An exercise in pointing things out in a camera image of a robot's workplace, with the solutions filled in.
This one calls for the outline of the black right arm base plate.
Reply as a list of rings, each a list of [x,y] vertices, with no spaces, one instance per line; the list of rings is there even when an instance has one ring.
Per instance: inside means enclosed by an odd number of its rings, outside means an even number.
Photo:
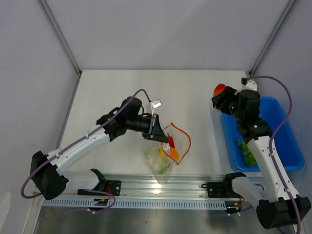
[[[233,191],[231,184],[226,182],[207,182],[201,185],[206,189],[209,198],[240,198],[240,195]]]

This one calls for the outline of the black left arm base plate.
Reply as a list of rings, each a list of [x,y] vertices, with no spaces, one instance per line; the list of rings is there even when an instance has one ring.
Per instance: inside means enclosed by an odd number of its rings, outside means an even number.
[[[91,192],[88,192],[85,189],[79,189],[78,195],[88,195],[88,196],[96,196],[102,195],[99,192],[105,192],[112,194],[113,196],[119,196],[121,190],[121,181],[120,180],[107,180],[105,182],[100,181],[95,188],[91,189]]]

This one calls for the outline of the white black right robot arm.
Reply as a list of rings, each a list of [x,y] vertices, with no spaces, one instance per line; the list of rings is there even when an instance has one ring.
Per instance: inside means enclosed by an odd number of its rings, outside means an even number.
[[[263,191],[241,175],[224,182],[223,193],[230,197],[238,194],[246,199],[255,208],[263,228],[296,225],[299,234],[301,221],[312,205],[309,198],[301,197],[293,186],[274,149],[273,133],[267,121],[259,116],[259,92],[219,84],[214,89],[212,103],[215,109],[235,118],[238,132],[255,157],[266,184]]]

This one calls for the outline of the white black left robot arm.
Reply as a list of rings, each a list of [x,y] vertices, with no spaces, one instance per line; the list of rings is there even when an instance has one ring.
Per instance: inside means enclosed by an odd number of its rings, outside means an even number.
[[[146,140],[168,143],[158,114],[140,114],[141,107],[140,99],[127,97],[120,107],[103,115],[76,142],[47,154],[36,152],[32,156],[30,174],[43,197],[52,200],[64,191],[78,195],[107,192],[109,183],[99,170],[70,173],[68,169],[97,147],[110,143],[128,130],[140,132]]]

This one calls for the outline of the green grape bunch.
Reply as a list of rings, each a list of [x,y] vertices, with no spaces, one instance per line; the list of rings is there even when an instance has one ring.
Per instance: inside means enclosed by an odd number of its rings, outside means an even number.
[[[249,166],[253,167],[256,165],[256,159],[244,141],[237,140],[237,144],[240,147],[241,154],[243,156],[244,162]]]

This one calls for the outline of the orange yellow mango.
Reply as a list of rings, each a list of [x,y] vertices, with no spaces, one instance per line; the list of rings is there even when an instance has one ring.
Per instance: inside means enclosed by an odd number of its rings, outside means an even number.
[[[169,157],[175,161],[179,161],[179,159],[180,159],[179,152],[173,148],[170,148]]]

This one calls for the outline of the red orange mango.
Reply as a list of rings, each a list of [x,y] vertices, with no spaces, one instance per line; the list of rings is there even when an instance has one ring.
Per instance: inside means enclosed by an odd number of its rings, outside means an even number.
[[[218,84],[214,89],[214,97],[220,95],[224,91],[225,88],[226,88],[225,84],[222,84],[222,83]]]

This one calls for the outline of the red chili pepper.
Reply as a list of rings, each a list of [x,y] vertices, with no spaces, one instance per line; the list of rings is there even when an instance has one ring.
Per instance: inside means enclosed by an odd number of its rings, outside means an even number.
[[[174,139],[171,135],[167,134],[167,139],[168,139],[168,143],[169,143],[169,146],[170,148],[175,148],[175,143],[174,143]]]

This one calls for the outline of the white cauliflower green leaves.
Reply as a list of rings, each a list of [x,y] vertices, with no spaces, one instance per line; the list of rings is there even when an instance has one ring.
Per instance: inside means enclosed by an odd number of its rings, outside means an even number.
[[[170,162],[161,147],[148,148],[144,155],[154,173],[162,175],[168,172]]]

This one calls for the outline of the clear zip bag red zipper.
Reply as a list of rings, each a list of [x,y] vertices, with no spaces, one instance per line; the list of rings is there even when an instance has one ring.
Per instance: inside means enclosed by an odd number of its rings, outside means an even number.
[[[167,143],[148,140],[142,144],[145,161],[159,184],[167,183],[173,167],[181,164],[192,145],[190,135],[174,123],[164,133]]]

